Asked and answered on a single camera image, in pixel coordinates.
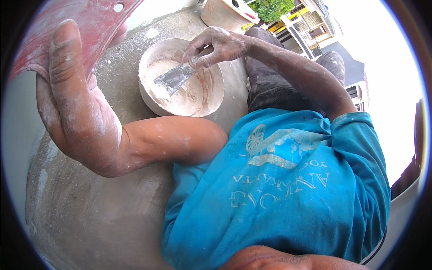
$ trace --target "green leaves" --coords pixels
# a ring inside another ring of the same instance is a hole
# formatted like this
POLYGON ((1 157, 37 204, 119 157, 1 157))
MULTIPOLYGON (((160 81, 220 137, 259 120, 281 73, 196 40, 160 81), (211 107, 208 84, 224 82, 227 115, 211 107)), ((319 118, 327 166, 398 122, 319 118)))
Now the green leaves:
POLYGON ((292 0, 257 0, 249 6, 266 23, 279 21, 282 15, 286 15, 295 7, 292 0))

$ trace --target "fingernail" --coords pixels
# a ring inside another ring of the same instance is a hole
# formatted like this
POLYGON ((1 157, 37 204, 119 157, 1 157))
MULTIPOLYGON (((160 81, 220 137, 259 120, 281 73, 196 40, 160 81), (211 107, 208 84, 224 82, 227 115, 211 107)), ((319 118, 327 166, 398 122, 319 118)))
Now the fingernail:
POLYGON ((79 37, 78 26, 72 19, 62 21, 53 34, 53 44, 58 46, 79 37))

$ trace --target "sky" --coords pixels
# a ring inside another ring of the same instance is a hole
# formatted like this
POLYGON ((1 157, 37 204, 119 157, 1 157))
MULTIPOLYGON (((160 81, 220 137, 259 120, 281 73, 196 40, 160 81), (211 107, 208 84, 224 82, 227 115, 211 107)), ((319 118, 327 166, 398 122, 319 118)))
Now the sky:
POLYGON ((323 0, 339 22, 339 42, 365 63, 371 115, 384 153, 390 186, 414 155, 416 102, 421 77, 404 35, 379 0, 323 0))

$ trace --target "putty knife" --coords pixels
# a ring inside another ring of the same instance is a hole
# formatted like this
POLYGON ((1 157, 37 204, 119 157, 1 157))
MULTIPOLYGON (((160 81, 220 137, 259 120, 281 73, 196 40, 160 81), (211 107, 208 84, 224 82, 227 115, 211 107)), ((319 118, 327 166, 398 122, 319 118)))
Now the putty knife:
POLYGON ((156 85, 163 86, 168 91, 169 96, 172 96, 198 69, 195 68, 197 60, 204 55, 213 52, 213 46, 210 45, 200 52, 197 56, 191 57, 188 62, 178 65, 166 73, 160 75, 153 82, 156 85))

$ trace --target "gray concrete surface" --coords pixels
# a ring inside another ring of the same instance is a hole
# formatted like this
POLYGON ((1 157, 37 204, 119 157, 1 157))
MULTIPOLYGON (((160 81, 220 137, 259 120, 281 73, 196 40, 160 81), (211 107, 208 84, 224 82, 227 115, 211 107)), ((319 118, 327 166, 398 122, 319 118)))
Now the gray concrete surface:
MULTIPOLYGON (((141 55, 160 40, 191 40, 202 32, 201 9, 187 8, 128 33, 102 57, 95 70, 98 85, 123 124, 156 117, 139 91, 141 55), (159 34, 147 38, 150 28, 159 34)), ((247 112, 247 75, 243 59, 221 63, 221 68, 225 97, 206 118, 229 132, 247 112)), ((160 254, 160 235, 173 189, 172 164, 106 179, 66 157, 45 133, 28 174, 30 239, 57 269, 170 269, 160 254)))

